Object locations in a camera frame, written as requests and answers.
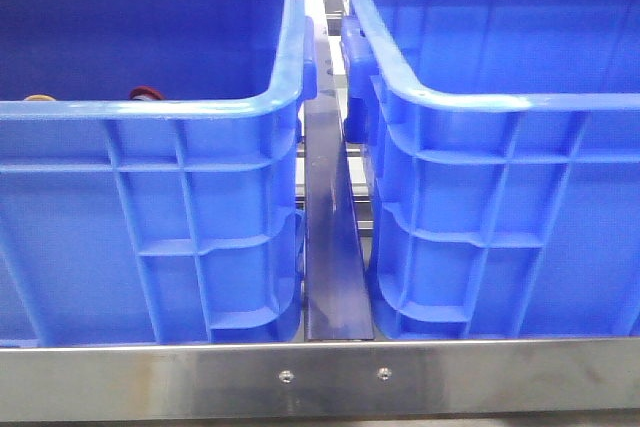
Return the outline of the red push button switch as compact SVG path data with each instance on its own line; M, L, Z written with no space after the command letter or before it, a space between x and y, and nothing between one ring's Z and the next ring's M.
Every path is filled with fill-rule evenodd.
M149 86L137 86L129 92L129 99L133 101L162 101L164 95Z

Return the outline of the yellow push button switch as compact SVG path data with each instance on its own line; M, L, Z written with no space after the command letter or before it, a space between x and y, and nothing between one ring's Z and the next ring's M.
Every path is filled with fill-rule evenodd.
M56 101L56 99L50 95L47 94L32 94L29 95L27 97L25 97L23 99L24 101L30 101L30 102L49 102L49 101Z

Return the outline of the blue plastic bin left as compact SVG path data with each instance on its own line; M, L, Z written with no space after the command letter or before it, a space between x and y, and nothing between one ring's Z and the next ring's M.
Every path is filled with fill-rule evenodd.
M312 33L304 0L1 0L3 347L294 337Z

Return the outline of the blue plastic bin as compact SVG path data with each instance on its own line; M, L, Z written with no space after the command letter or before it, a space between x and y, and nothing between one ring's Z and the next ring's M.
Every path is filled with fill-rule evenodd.
M312 33L304 0L1 0L3 347L294 337Z
M639 0L351 0L390 339L639 332Z

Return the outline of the blue plastic bin right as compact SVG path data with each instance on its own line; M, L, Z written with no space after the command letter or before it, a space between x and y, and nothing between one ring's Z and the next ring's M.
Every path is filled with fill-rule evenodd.
M639 332L639 0L351 0L390 339Z

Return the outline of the metal divider rail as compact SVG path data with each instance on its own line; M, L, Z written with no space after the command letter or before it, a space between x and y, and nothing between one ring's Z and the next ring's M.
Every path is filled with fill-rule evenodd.
M314 24L317 96L304 105L308 341L367 341L374 325L358 232L324 0L305 0Z

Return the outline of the stainless steel front rail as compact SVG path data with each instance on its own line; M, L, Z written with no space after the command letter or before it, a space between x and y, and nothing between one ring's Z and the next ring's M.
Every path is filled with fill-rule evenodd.
M5 349L5 422L634 411L635 338Z

